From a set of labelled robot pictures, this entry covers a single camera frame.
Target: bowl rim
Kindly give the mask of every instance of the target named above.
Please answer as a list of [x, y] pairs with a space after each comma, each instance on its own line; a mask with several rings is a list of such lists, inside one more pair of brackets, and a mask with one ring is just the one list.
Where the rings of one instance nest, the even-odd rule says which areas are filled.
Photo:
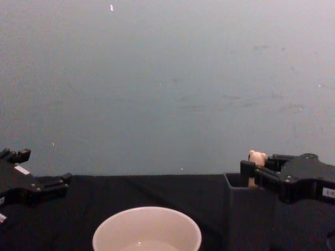
[[106, 225], [109, 221], [111, 221], [113, 218], [116, 218], [122, 214], [126, 214], [126, 213], [129, 213], [129, 212], [132, 212], [132, 211], [141, 211], [141, 210], [163, 210], [163, 211], [169, 211], [169, 212], [172, 212], [172, 213], [175, 213], [175, 214], [178, 214], [182, 217], [184, 217], [185, 219], [187, 219], [189, 221], [189, 223], [191, 223], [191, 225], [194, 227], [195, 229], [195, 232], [196, 232], [196, 235], [197, 235], [197, 243], [195, 245], [195, 251], [196, 250], [199, 250], [200, 248], [200, 245], [201, 245], [201, 242], [202, 242], [202, 235], [201, 235], [201, 231], [200, 231], [200, 228], [199, 226], [197, 225], [197, 223], [189, 216], [187, 216], [186, 214], [180, 212], [180, 211], [177, 211], [177, 210], [174, 210], [174, 209], [170, 209], [170, 208], [164, 208], [164, 207], [138, 207], [138, 208], [131, 208], [131, 209], [127, 209], [127, 210], [123, 210], [121, 212], [118, 212], [112, 216], [110, 216], [109, 218], [107, 218], [103, 223], [100, 224], [100, 226], [96, 229], [94, 235], [93, 235], [93, 240], [92, 240], [92, 244], [93, 244], [93, 249], [94, 251], [97, 251], [97, 236], [99, 234], [99, 232], [101, 231], [102, 227], [104, 225]]

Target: sticker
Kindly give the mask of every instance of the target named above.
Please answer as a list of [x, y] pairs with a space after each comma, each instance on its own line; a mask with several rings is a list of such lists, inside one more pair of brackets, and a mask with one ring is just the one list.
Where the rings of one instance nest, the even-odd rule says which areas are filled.
[[323, 190], [322, 190], [322, 195], [326, 196], [326, 197], [329, 197], [329, 198], [335, 199], [335, 190], [327, 188], [327, 187], [324, 187]]
[[15, 166], [14, 167], [16, 170], [20, 171], [21, 173], [23, 173], [24, 175], [30, 174], [29, 171], [25, 170], [23, 167], [21, 166]]

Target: black tablecloth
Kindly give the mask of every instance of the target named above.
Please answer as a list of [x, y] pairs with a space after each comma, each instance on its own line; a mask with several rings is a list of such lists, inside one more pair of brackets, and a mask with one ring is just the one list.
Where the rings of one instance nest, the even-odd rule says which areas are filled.
[[[95, 230], [111, 215], [134, 207], [161, 206], [195, 220], [203, 236], [200, 250], [221, 251], [223, 182], [223, 175], [73, 176], [65, 198], [36, 207], [1, 209], [8, 220], [0, 225], [0, 250], [92, 251]], [[326, 234], [333, 226], [330, 205], [278, 202], [273, 246], [278, 250], [327, 250]]]

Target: black table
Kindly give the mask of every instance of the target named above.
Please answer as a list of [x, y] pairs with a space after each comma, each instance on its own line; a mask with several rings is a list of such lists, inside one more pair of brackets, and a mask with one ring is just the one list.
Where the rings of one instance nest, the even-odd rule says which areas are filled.
[[[203, 236], [201, 251], [221, 251], [223, 182], [223, 175], [73, 176], [65, 198], [36, 207], [1, 209], [8, 220], [0, 225], [0, 250], [92, 251], [95, 230], [111, 215], [134, 207], [161, 206], [195, 220]], [[277, 202], [273, 246], [327, 250], [326, 234], [335, 226], [334, 216], [331, 205], [315, 201], [291, 206]]]

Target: white bowl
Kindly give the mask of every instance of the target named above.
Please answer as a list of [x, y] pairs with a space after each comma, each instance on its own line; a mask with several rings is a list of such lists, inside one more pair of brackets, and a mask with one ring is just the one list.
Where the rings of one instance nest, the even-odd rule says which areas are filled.
[[198, 251], [198, 225], [178, 211], [143, 207], [104, 221], [93, 236], [94, 251]]

